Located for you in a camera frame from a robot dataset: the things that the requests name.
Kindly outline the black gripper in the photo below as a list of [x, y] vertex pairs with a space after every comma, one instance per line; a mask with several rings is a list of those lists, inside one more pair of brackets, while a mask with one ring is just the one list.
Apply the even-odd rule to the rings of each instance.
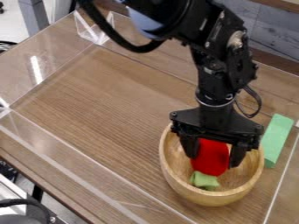
[[256, 149], [264, 128], [233, 109], [232, 104], [220, 108], [200, 105], [169, 114], [172, 132], [180, 139], [184, 154], [194, 159], [200, 150], [200, 138], [233, 145], [228, 167], [240, 165], [248, 149]]

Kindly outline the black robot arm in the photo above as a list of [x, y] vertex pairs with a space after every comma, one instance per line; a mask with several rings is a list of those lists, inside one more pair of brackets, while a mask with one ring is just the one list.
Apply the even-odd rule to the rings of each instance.
[[228, 167], [240, 165], [246, 152], [260, 145], [264, 128], [241, 109], [236, 96], [246, 92], [261, 100], [248, 83], [257, 78], [257, 64], [248, 48], [246, 27], [241, 18], [214, 0], [114, 0], [126, 7], [130, 21], [150, 39], [133, 45], [114, 30], [93, 0], [77, 0], [78, 6], [109, 38], [134, 53], [149, 53], [166, 40], [177, 40], [190, 49], [198, 82], [197, 108], [169, 114], [188, 158], [200, 154], [200, 140], [230, 145]]

